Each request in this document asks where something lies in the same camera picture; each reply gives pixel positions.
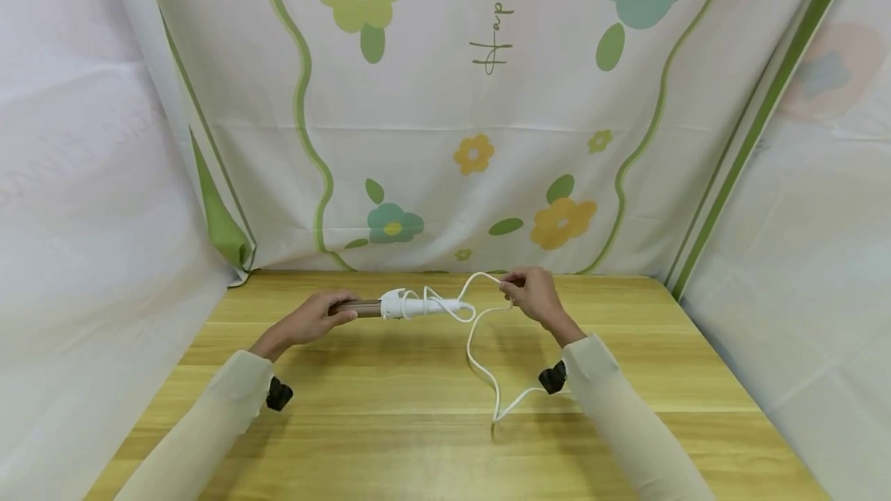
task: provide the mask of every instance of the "cable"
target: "cable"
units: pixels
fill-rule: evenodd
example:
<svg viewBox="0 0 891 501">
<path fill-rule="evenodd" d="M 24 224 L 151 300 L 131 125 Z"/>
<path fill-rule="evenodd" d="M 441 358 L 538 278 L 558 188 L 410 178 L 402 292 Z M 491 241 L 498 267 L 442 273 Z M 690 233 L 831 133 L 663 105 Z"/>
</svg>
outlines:
<svg viewBox="0 0 891 501">
<path fill-rule="evenodd" d="M 510 302 L 506 308 L 484 309 L 479 315 L 477 315 L 476 308 L 473 306 L 473 304 L 463 302 L 464 295 L 467 292 L 467 289 L 470 286 L 470 283 L 473 283 L 473 279 L 475 279 L 477 277 L 488 278 L 500 285 L 500 280 L 498 278 L 492 277 L 491 274 L 482 273 L 482 272 L 471 274 L 471 276 L 467 279 L 467 282 L 464 283 L 464 286 L 461 289 L 461 292 L 458 294 L 458 297 L 456 299 L 458 302 L 461 302 L 462 308 L 469 310 L 469 312 L 470 312 L 469 318 L 464 319 L 461 317 L 461 315 L 458 315 L 455 312 L 453 312 L 452 309 L 449 309 L 445 304 L 445 298 L 436 294 L 436 291 L 433 290 L 432 288 L 430 288 L 429 286 L 424 286 L 424 290 L 422 292 L 423 300 L 424 300 L 424 312 L 423 313 L 424 314 L 427 313 L 427 301 L 432 301 L 432 302 L 438 303 L 439 306 L 441 308 L 443 308 L 446 313 L 450 314 L 457 321 L 460 321 L 461 323 L 472 323 L 472 325 L 470 326 L 470 333 L 467 336 L 467 347 L 466 347 L 467 359 L 470 361 L 470 364 L 473 364 L 473 366 L 476 367 L 477 370 L 486 374 L 486 377 L 488 378 L 489 383 L 491 383 L 494 390 L 496 390 L 496 406 L 494 406 L 494 410 L 492 412 L 492 423 L 496 424 L 498 421 L 500 421 L 504 417 L 506 417 L 506 415 L 509 414 L 511 412 L 511 410 L 516 408 L 517 405 L 523 399 L 525 399 L 525 397 L 528 394 L 531 394 L 531 392 L 539 390 L 546 394 L 547 391 L 540 387 L 530 387 L 530 388 L 524 390 L 523 392 L 521 392 L 520 395 L 517 395 L 516 399 L 514 399 L 514 402 L 511 402 L 510 405 L 508 405 L 508 407 L 504 408 L 504 411 L 500 411 L 500 387 L 498 386 L 498 379 L 496 379 L 496 377 L 492 374 L 492 372 L 490 372 L 489 370 L 486 370 L 485 366 L 483 366 L 482 364 L 480 364 L 480 362 L 477 362 L 476 359 L 473 358 L 473 354 L 470 352 L 470 343 L 473 342 L 473 333 L 476 331 L 476 325 L 480 324 L 480 320 L 482 319 L 483 315 L 492 313 L 492 312 L 508 312 L 508 310 L 510 310 L 514 307 L 514 303 Z M 403 318 L 410 319 L 405 311 L 405 301 L 407 300 L 407 298 L 420 298 L 420 296 L 417 295 L 417 292 L 411 291 L 411 290 L 406 290 L 403 294 L 402 315 L 403 315 Z M 557 394 L 564 394 L 565 392 L 566 391 L 559 391 Z"/>
</svg>

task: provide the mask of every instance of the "white power cord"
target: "white power cord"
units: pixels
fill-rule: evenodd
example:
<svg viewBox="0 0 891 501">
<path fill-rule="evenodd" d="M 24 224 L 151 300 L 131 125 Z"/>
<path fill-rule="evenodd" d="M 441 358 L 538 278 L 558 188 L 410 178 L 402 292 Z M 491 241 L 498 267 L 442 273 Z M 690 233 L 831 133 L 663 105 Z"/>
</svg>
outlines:
<svg viewBox="0 0 891 501">
<path fill-rule="evenodd" d="M 521 392 L 521 394 L 518 395 L 516 397 L 516 399 L 514 399 L 514 402 L 511 402 L 510 405 L 508 405 L 508 407 L 504 408 L 504 411 L 500 411 L 500 387 L 498 386 L 498 379 L 496 379 L 496 377 L 493 376 L 492 372 L 490 372 L 489 370 L 486 370 L 485 366 L 483 366 L 482 364 L 480 364 L 480 362 L 477 362 L 476 359 L 473 358 L 473 354 L 470 352 L 470 343 L 473 342 L 473 333 L 476 331 L 476 325 L 480 323 L 480 320 L 482 319 L 483 315 L 485 315 L 487 313 L 492 313 L 492 312 L 506 312 L 507 310 L 514 307 L 514 303 L 510 302 L 507 305 L 507 307 L 505 307 L 505 308 L 484 309 L 482 312 L 477 314 L 476 308 L 473 306 L 473 304 L 469 304 L 469 303 L 463 301 L 464 295 L 467 292 L 467 289 L 470 286 L 470 283 L 473 283 L 473 279 L 475 279 L 477 277 L 488 278 L 488 279 L 496 282 L 498 285 L 500 285 L 500 280 L 498 278 L 492 277 L 491 274 L 474 273 L 474 274 L 471 274 L 471 276 L 467 279 L 467 282 L 464 283 L 464 288 L 461 289 L 461 292 L 458 294 L 458 297 L 455 298 L 455 300 L 451 300 L 451 298 L 449 300 L 446 300 L 446 298 L 443 298 L 442 296 L 436 294 L 436 291 L 433 290 L 432 288 L 430 288 L 429 286 L 424 286 L 424 290 L 422 292 L 422 294 L 423 294 L 422 297 L 418 296 L 416 294 L 416 292 L 414 292 L 414 291 L 405 290 L 405 291 L 403 291 L 403 295 L 402 295 L 400 316 L 403 319 L 411 319 L 409 312 L 412 312 L 412 310 L 405 308 L 405 302 L 408 301 L 409 298 L 417 298 L 418 300 L 423 300 L 423 312 L 422 312 L 423 314 L 428 313 L 428 310 L 427 310 L 428 302 L 434 302 L 436 304 L 439 304 L 439 307 L 443 308 L 445 313 L 450 314 L 456 320 L 458 320 L 462 323 L 471 323 L 472 324 L 470 326 L 470 333 L 467 336 L 467 348 L 466 348 L 467 359 L 470 361 L 470 364 L 473 364 L 473 366 L 476 367 L 477 370 L 486 374 L 486 377 L 488 377 L 489 383 L 492 383 L 494 390 L 496 390 L 496 407 L 494 407 L 494 410 L 492 413 L 492 423 L 494 424 L 497 421 L 499 421 L 500 419 L 506 417 L 506 415 L 509 414 L 511 412 L 511 410 L 516 408 L 517 405 L 523 399 L 525 399 L 525 397 L 528 394 L 531 394 L 531 392 L 539 390 L 546 394 L 547 391 L 541 387 L 529 387 L 528 389 Z M 449 307 L 449 304 L 451 304 L 452 307 L 456 307 L 456 304 L 457 304 L 461 309 L 467 309 L 468 312 L 470 312 L 470 317 L 467 319 L 462 318 L 461 315 L 458 315 L 456 313 L 456 310 L 453 310 Z M 565 392 L 566 391 L 559 391 L 557 394 L 564 394 Z"/>
</svg>

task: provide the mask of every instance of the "wrist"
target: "wrist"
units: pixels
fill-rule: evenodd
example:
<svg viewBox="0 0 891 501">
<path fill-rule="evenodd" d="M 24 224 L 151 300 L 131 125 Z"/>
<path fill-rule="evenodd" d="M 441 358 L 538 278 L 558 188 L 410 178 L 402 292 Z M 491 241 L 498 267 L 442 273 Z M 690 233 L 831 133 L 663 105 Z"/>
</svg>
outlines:
<svg viewBox="0 0 891 501">
<path fill-rule="evenodd" d="M 562 313 L 559 317 L 551 319 L 545 329 L 551 333 L 561 348 L 587 337 L 585 331 L 582 331 L 579 324 L 576 324 L 575 320 L 570 318 L 567 313 Z"/>
<path fill-rule="evenodd" d="M 280 333 L 277 333 L 275 327 L 273 327 L 273 329 L 264 332 L 247 351 L 274 363 L 291 346 L 292 344 L 285 337 L 281 336 Z"/>
</svg>

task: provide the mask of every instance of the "left hand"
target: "left hand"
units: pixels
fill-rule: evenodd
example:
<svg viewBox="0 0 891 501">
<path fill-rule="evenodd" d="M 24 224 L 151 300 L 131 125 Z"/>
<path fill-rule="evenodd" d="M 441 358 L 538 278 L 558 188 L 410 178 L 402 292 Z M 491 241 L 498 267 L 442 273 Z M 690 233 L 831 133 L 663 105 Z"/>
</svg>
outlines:
<svg viewBox="0 0 891 501">
<path fill-rule="evenodd" d="M 251 347 L 251 353 L 275 362 L 284 351 L 294 345 L 311 343 L 322 338 L 334 327 L 350 323 L 358 317 L 356 312 L 328 315 L 330 307 L 347 300 L 359 298 L 348 290 L 316 292 L 294 312 L 269 327 Z"/>
</svg>

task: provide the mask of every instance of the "green wavy line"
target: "green wavy line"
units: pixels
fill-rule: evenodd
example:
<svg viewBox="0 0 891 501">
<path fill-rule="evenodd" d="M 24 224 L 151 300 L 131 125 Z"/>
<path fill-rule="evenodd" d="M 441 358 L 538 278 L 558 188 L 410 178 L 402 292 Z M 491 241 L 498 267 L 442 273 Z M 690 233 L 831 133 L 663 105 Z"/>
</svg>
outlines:
<svg viewBox="0 0 891 501">
<path fill-rule="evenodd" d="M 600 253 L 597 255 L 597 258 L 593 261 L 591 265 L 582 269 L 576 274 L 584 274 L 590 273 L 594 271 L 606 257 L 609 255 L 609 251 L 612 249 L 613 242 L 615 242 L 616 236 L 618 235 L 618 230 L 622 225 L 622 219 L 625 217 L 625 207 L 626 207 L 626 197 L 625 197 L 625 189 L 623 189 L 623 185 L 625 185 L 625 176 L 628 172 L 628 169 L 631 169 L 631 166 L 634 165 L 635 162 L 639 159 L 641 155 L 647 150 L 652 141 L 652 138 L 656 135 L 656 130 L 658 129 L 659 122 L 662 122 L 662 114 L 664 112 L 664 102 L 666 102 L 666 96 L 668 95 L 668 73 L 671 69 L 672 62 L 674 61 L 674 56 L 678 54 L 678 50 L 681 48 L 681 45 L 684 45 L 687 38 L 690 37 L 691 33 L 696 30 L 696 27 L 699 25 L 699 22 L 705 17 L 705 13 L 708 13 L 708 9 L 711 3 L 714 0 L 705 0 L 702 8 L 699 9 L 699 13 L 696 17 L 693 18 L 693 21 L 690 22 L 690 25 L 687 26 L 687 29 L 684 33 L 681 34 L 681 37 L 678 39 L 678 42 L 674 44 L 673 48 L 668 54 L 668 58 L 666 63 L 662 68 L 662 78 L 659 80 L 659 96 L 656 101 L 656 110 L 653 112 L 653 118 L 650 121 L 650 127 L 647 130 L 646 135 L 644 135 L 643 140 L 640 140 L 640 144 L 637 146 L 637 149 L 632 151 L 631 155 L 628 155 L 628 158 L 622 165 L 618 168 L 618 172 L 616 173 L 615 187 L 616 187 L 616 196 L 618 197 L 618 213 L 616 214 L 616 222 L 613 224 L 612 230 L 609 232 L 609 236 L 607 237 L 607 242 L 603 245 L 603 249 L 600 250 Z"/>
<path fill-rule="evenodd" d="M 309 87 L 309 78 L 312 74 L 312 57 L 309 55 L 309 45 L 306 44 L 306 39 L 304 39 L 303 33 L 300 32 L 297 24 L 294 23 L 294 20 L 288 14 L 288 9 L 285 7 L 284 2 L 282 0 L 269 0 L 269 3 L 271 7 L 273 7 L 273 10 L 275 10 L 275 14 L 278 16 L 279 21 L 282 22 L 282 25 L 288 30 L 288 33 L 291 33 L 291 37 L 294 39 L 294 43 L 297 44 L 297 48 L 300 52 L 300 78 L 297 87 L 294 89 L 293 99 L 294 121 L 297 122 L 300 142 L 303 143 L 303 148 L 306 150 L 306 154 L 309 155 L 310 159 L 312 159 L 312 163 L 314 163 L 319 172 L 322 173 L 322 178 L 325 181 L 322 200 L 316 207 L 316 218 L 312 224 L 312 235 L 316 238 L 316 248 L 318 248 L 321 253 L 332 256 L 336 264 L 338 264 L 340 268 L 345 269 L 345 271 L 355 271 L 356 268 L 352 268 L 347 264 L 339 254 L 335 251 L 330 251 L 325 247 L 323 222 L 325 208 L 327 208 L 330 198 L 334 195 L 334 178 L 332 177 L 332 172 L 328 168 L 328 165 L 325 165 L 322 157 L 320 157 L 316 149 L 312 147 L 312 142 L 309 140 L 309 133 L 306 131 L 304 101 L 306 98 L 306 88 Z"/>
</svg>

